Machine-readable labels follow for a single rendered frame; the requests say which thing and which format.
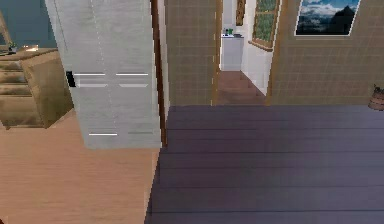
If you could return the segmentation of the white cabinet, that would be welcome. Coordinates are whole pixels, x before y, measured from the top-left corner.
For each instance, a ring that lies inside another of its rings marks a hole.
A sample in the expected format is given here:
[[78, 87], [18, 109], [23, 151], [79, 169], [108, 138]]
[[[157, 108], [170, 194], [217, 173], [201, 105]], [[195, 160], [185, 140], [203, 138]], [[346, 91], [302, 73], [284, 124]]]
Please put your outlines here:
[[222, 71], [240, 71], [242, 66], [244, 38], [223, 36], [221, 38], [220, 68]]

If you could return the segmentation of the white room door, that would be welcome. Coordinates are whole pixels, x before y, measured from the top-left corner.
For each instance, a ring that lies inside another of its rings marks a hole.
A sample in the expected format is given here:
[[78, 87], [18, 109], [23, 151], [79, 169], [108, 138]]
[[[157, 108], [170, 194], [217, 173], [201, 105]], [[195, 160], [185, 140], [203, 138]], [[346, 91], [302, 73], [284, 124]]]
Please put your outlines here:
[[45, 3], [86, 148], [159, 148], [150, 0]]

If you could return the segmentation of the wooden framed window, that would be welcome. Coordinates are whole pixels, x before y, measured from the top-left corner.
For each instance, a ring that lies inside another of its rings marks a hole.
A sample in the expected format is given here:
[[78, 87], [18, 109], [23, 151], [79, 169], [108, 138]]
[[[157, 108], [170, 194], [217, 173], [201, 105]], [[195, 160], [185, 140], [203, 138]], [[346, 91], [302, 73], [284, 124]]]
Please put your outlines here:
[[267, 52], [273, 51], [280, 0], [256, 0], [250, 43]]

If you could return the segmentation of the tan wooden chest of drawers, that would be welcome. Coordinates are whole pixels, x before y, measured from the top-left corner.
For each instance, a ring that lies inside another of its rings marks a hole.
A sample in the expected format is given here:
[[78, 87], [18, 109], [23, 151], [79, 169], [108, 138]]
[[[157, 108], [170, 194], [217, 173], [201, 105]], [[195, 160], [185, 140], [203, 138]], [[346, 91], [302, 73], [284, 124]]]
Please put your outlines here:
[[56, 48], [0, 56], [0, 122], [6, 129], [47, 129], [73, 108]]

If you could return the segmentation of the framed mountain picture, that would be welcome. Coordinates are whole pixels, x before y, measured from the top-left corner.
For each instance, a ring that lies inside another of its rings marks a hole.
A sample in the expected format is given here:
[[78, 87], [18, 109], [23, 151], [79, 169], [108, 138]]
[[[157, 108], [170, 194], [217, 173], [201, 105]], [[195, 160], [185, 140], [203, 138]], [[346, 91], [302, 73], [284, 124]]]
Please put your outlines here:
[[295, 36], [349, 36], [361, 0], [301, 0]]

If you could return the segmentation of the brown wooden barrel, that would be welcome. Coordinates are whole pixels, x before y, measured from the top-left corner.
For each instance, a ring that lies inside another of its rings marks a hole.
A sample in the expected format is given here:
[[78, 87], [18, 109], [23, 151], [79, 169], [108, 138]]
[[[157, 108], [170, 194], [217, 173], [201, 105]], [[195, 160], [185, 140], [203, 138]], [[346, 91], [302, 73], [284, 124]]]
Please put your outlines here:
[[373, 110], [384, 111], [384, 88], [377, 85], [374, 86], [368, 107]]

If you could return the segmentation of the brown wall hanging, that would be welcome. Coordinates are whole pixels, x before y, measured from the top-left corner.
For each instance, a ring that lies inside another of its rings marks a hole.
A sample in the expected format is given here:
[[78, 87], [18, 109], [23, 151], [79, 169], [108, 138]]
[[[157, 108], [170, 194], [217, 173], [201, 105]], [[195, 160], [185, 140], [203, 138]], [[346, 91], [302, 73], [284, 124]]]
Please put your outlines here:
[[236, 3], [236, 25], [242, 26], [245, 16], [246, 0], [237, 0]]

